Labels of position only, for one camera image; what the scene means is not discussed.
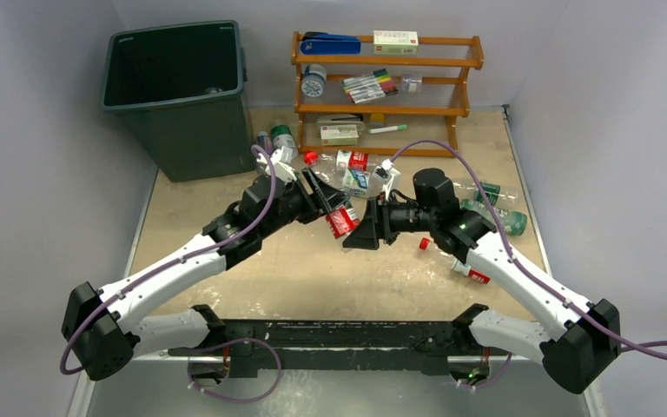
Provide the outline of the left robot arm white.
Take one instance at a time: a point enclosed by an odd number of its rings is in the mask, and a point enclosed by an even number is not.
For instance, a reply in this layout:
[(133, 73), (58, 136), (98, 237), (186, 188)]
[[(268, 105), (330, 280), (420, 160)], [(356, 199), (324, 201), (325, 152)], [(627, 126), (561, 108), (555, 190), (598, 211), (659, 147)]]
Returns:
[(145, 341), (139, 330), (142, 319), (162, 304), (245, 261), (288, 224), (314, 222), (348, 200), (311, 169), (294, 173), (289, 181), (258, 176), (240, 200), (171, 255), (103, 288), (87, 281), (73, 288), (61, 326), (67, 342), (61, 372), (71, 374), (67, 359), (74, 355), (80, 364), (74, 371), (93, 381), (116, 374)]

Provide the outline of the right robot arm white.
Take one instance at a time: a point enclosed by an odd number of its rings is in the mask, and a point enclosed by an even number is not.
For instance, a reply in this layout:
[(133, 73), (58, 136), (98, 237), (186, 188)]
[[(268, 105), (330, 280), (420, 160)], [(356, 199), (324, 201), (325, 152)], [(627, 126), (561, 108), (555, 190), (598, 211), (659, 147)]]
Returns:
[(403, 232), (427, 232), (441, 251), (485, 274), (534, 318), (515, 319), (485, 306), (468, 308), (455, 321), (455, 347), (466, 354), (489, 347), (523, 356), (541, 364), (566, 391), (583, 393), (620, 355), (619, 342), (597, 328), (619, 331), (617, 308), (564, 287), (505, 243), (485, 217), (461, 208), (441, 169), (418, 171), (413, 186), (413, 199), (397, 201), (386, 192), (369, 198), (344, 248), (376, 250)]

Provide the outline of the green blue label bottle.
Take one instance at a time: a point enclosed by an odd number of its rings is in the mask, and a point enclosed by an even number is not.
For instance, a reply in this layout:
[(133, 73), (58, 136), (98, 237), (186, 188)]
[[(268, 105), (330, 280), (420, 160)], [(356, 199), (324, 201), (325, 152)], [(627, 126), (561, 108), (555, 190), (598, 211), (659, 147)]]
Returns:
[(375, 197), (381, 192), (382, 181), (374, 174), (359, 169), (334, 170), (333, 184), (351, 197)]

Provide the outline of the red label bottle lake picture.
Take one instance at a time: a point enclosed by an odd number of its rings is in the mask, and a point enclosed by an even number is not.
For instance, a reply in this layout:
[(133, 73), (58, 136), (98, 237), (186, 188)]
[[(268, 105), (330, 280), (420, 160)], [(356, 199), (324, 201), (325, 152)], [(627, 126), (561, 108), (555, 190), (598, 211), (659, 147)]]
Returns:
[(326, 214), (325, 220), (336, 240), (345, 238), (360, 224), (360, 218), (350, 202), (345, 202)]

